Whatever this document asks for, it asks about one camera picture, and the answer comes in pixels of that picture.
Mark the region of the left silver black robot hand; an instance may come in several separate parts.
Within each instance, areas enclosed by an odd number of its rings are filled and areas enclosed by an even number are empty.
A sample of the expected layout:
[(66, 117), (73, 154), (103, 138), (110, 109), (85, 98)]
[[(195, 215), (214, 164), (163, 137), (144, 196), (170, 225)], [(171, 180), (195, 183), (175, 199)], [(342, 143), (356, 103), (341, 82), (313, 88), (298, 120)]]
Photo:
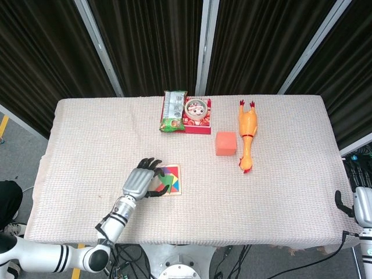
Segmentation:
[(158, 175), (164, 177), (164, 171), (158, 167), (161, 163), (162, 160), (160, 159), (143, 158), (126, 179), (123, 185), (123, 195), (128, 195), (136, 201), (143, 198), (153, 198), (164, 195), (170, 188), (169, 184), (165, 185), (161, 191), (149, 190), (149, 186), (155, 177)]

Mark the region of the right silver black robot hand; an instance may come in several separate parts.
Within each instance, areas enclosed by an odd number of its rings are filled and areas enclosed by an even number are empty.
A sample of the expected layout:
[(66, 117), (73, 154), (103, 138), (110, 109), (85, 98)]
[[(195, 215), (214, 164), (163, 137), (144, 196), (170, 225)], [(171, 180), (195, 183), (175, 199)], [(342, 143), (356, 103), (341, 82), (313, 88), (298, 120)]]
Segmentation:
[(371, 187), (361, 184), (354, 179), (353, 172), (345, 168), (353, 194), (353, 206), (345, 206), (339, 190), (335, 192), (336, 207), (363, 228), (371, 228)]

